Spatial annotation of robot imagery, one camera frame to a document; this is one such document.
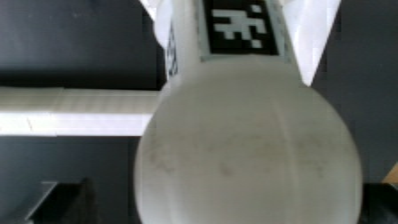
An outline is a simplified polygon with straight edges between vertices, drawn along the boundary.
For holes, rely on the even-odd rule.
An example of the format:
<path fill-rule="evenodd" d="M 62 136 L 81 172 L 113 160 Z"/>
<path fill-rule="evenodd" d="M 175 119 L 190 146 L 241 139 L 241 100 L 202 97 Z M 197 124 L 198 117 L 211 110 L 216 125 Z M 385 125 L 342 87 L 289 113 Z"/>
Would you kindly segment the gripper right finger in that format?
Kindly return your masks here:
<path fill-rule="evenodd" d="M 390 184 L 364 184 L 357 224 L 398 224 L 398 189 Z"/>

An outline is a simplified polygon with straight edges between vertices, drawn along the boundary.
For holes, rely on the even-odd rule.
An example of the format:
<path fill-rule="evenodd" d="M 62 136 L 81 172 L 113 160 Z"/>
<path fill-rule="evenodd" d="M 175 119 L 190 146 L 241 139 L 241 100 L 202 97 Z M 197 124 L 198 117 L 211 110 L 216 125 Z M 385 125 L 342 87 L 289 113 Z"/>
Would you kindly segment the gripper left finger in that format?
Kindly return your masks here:
<path fill-rule="evenodd" d="M 26 224 L 97 224 L 97 203 L 92 181 L 44 181 L 42 193 L 28 210 Z"/>

